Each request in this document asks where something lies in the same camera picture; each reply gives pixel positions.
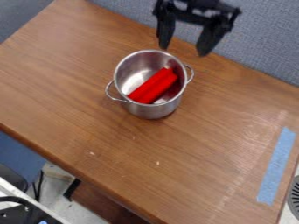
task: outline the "blue painter's tape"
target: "blue painter's tape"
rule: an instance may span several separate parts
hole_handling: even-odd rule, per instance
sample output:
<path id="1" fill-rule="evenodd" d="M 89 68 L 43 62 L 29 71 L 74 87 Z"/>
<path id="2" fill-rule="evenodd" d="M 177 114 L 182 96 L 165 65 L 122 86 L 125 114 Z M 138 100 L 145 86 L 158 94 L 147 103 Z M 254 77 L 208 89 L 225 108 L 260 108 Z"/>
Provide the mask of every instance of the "blue painter's tape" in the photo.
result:
<path id="1" fill-rule="evenodd" d="M 289 128 L 284 128 L 257 196 L 257 201 L 268 203 L 270 206 L 274 204 L 294 143 L 296 133 Z"/>

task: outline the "pot rim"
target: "pot rim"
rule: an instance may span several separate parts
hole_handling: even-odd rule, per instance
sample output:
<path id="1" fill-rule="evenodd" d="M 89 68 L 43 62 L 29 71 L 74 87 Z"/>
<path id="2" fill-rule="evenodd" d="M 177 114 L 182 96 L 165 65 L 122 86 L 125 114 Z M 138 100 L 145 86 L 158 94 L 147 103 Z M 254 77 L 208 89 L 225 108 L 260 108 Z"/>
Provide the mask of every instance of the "pot rim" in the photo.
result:
<path id="1" fill-rule="evenodd" d="M 185 83 L 183 83 L 183 87 L 182 87 L 181 92 L 177 94 L 177 96 L 175 96 L 170 101 L 166 101 L 166 102 L 162 102 L 162 103 L 157 103 L 157 104 L 146 104 L 146 103 L 141 103 L 141 102 L 138 102 L 138 101 L 131 100 L 131 99 L 127 97 L 127 95 L 123 94 L 122 90 L 121 90 L 119 87 L 118 87 L 118 83 L 117 83 L 117 80 L 118 80 L 118 79 L 117 79 L 117 77 L 118 77 L 118 70 L 119 70 L 122 64 L 125 63 L 125 61 L 126 61 L 129 58 L 131 58 L 133 56 L 135 56 L 137 54 L 139 54 L 139 53 L 162 53 L 162 54 L 165 54 L 165 55 L 173 57 L 173 58 L 177 60 L 178 64 L 182 66 L 183 75 L 185 75 Z M 163 106 L 163 105 L 167 104 L 169 102 L 175 101 L 175 100 L 182 96 L 183 91 L 185 91 L 185 89 L 186 89 L 186 87 L 187 87 L 187 84 L 189 84 L 187 72 L 186 72 L 185 64 L 182 63 L 182 61 L 181 61 L 175 56 L 173 56 L 169 52 L 159 51 L 159 50 L 151 50 L 151 49 L 149 49 L 149 50 L 142 50 L 142 51 L 138 51 L 138 52 L 133 52 L 131 54 L 129 54 L 129 55 L 121 60 L 121 62 L 119 62 L 118 65 L 117 65 L 117 69 L 115 69 L 115 73 L 114 73 L 114 80 L 115 80 L 117 91 L 122 94 L 122 96 L 126 98 L 126 100 L 129 100 L 129 103 L 133 102 L 134 104 L 138 104 L 138 105 L 141 105 L 141 106 L 147 106 L 147 107 Z"/>

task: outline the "red object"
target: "red object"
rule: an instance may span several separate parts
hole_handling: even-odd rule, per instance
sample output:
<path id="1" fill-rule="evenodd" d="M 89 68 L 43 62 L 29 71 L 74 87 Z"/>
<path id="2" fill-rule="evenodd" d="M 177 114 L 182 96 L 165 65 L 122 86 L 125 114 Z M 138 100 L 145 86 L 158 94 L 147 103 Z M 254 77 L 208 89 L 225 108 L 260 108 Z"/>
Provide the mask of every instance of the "red object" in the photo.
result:
<path id="1" fill-rule="evenodd" d="M 159 82 L 149 89 L 145 96 L 138 99 L 139 102 L 150 104 L 157 101 L 159 96 L 169 90 L 175 81 L 178 80 L 178 75 L 174 73 L 169 73 Z"/>
<path id="2" fill-rule="evenodd" d="M 174 70 L 171 68 L 163 68 L 159 72 L 145 82 L 145 84 L 127 96 L 131 100 L 139 102 L 139 99 L 146 95 L 153 87 L 158 85 L 161 79 L 171 74 Z"/>

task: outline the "wood grain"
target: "wood grain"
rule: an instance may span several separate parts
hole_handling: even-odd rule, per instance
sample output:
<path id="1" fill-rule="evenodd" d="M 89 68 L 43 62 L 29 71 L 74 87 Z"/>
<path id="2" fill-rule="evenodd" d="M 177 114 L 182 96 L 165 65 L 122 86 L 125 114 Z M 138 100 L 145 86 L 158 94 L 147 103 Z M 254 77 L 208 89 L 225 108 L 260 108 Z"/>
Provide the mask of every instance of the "wood grain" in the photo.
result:
<path id="1" fill-rule="evenodd" d="M 57 0 L 0 45 L 0 129 L 153 223 L 276 223 L 298 139 L 274 205 L 257 196 L 282 128 L 299 133 L 299 89 L 175 38 L 197 77 L 171 116 L 139 119 L 105 88 L 142 49 L 155 29 Z"/>
<path id="2" fill-rule="evenodd" d="M 147 221 L 106 197 L 93 185 L 81 183 L 73 198 L 111 224 L 149 224 Z"/>

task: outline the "pot handle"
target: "pot handle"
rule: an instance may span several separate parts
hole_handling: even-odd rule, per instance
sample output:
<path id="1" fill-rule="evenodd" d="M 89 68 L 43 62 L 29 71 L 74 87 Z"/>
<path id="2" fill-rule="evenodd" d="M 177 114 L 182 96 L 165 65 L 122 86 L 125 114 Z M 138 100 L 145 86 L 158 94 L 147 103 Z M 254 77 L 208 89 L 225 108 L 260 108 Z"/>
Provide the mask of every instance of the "pot handle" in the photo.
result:
<path id="1" fill-rule="evenodd" d="M 106 88 L 107 97 L 109 97 L 113 101 L 130 102 L 130 101 L 126 101 L 126 100 L 122 100 L 122 99 L 115 98 L 115 97 L 110 94 L 109 90 L 110 90 L 110 87 L 111 87 L 113 83 L 115 83 L 115 80 L 113 80 L 113 81 L 107 84 L 107 88 Z"/>
<path id="2" fill-rule="evenodd" d="M 193 81 L 194 70 L 193 70 L 193 68 L 189 65 L 186 65 L 186 64 L 183 64 L 183 65 L 191 70 L 191 78 L 187 80 L 187 84 L 189 84 Z"/>

